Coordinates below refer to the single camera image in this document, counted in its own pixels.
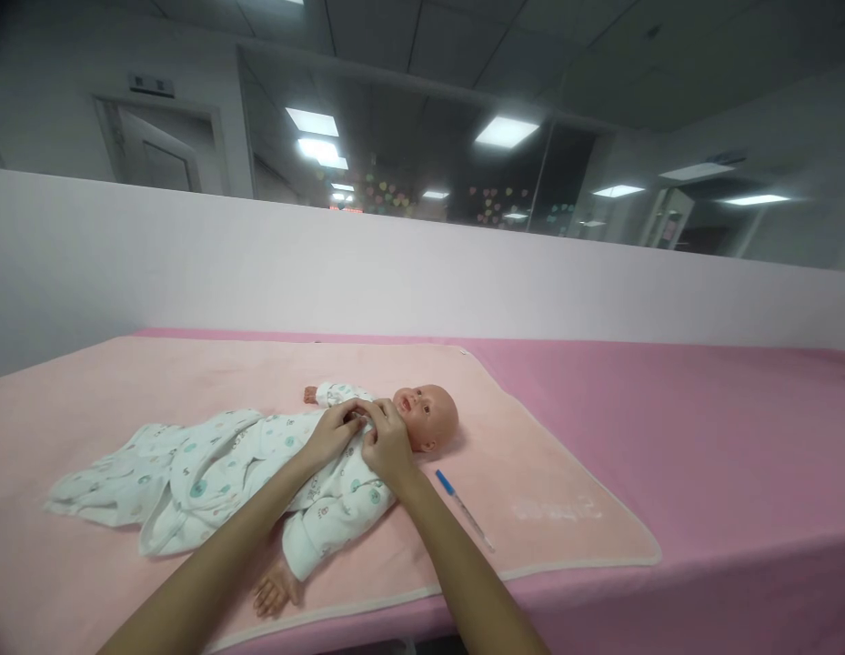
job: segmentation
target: doll head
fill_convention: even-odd
[[[443,448],[456,434],[458,408],[442,387],[401,388],[392,401],[407,426],[410,447],[416,452]]]

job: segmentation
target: sleeve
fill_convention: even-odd
[[[283,554],[303,581],[319,563],[367,532],[392,504],[392,493],[371,480],[343,498],[321,498],[296,512],[283,528]]]
[[[351,398],[361,398],[362,400],[370,400],[371,402],[375,400],[363,388],[347,384],[323,382],[316,389],[316,403],[323,408],[334,407]]]

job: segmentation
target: baby onesie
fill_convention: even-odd
[[[325,383],[317,403],[373,400],[351,385]],[[304,447],[324,409],[263,417],[223,412],[199,425],[143,426],[116,453],[59,480],[45,509],[110,527],[142,524],[141,555],[200,546]],[[283,529],[292,572],[305,579],[322,559],[364,534],[393,502],[361,458],[366,426],[295,495]]]

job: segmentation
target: blue pen cap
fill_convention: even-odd
[[[440,480],[440,484],[443,485],[443,488],[447,491],[447,494],[450,496],[454,495],[456,491],[452,488],[452,485],[449,484],[449,480],[447,477],[440,472],[440,469],[437,470],[438,480]]]

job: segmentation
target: pink table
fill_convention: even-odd
[[[845,652],[845,353],[150,329],[471,352],[646,523],[651,569],[509,583],[553,652]],[[315,653],[452,631],[440,597],[230,649]]]

